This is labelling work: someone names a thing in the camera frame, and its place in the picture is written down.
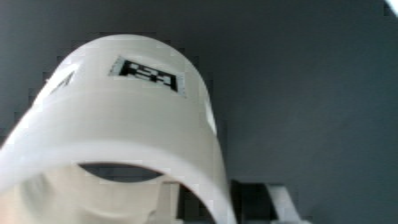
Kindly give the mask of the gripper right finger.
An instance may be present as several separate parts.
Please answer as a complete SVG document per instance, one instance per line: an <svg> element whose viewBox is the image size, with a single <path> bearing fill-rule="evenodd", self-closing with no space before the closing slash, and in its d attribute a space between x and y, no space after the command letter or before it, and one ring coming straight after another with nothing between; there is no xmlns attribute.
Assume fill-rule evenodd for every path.
<svg viewBox="0 0 398 224"><path fill-rule="evenodd" d="M266 190L275 211L275 217L269 219L269 224L310 224L300 217L285 186L282 184L268 184Z"/></svg>

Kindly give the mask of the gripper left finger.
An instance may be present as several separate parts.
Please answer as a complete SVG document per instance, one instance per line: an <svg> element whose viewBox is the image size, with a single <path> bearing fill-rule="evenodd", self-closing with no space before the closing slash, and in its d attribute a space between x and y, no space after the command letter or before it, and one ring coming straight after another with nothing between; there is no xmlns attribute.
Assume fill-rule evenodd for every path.
<svg viewBox="0 0 398 224"><path fill-rule="evenodd" d="M179 184L165 182L159 185L154 210L149 213L145 224L181 224L177 219Z"/></svg>

